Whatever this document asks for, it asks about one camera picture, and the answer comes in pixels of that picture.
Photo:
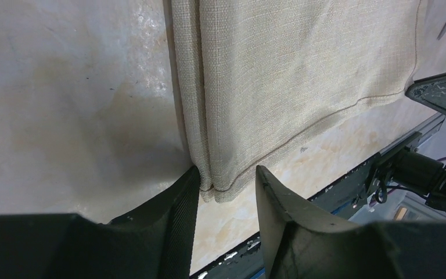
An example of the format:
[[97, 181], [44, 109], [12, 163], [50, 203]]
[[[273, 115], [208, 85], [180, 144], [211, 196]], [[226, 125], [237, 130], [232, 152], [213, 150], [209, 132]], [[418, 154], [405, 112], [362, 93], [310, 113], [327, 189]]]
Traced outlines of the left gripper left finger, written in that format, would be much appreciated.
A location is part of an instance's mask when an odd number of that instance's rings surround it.
[[106, 224], [78, 213], [0, 215], [0, 278], [188, 278], [200, 174]]

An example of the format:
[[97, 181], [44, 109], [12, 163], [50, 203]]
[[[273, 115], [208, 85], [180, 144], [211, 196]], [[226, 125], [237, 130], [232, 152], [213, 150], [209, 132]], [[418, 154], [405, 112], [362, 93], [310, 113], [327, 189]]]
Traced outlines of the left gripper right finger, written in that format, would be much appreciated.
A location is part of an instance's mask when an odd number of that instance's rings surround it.
[[375, 221], [333, 215], [256, 168], [267, 278], [446, 278], [446, 220]]

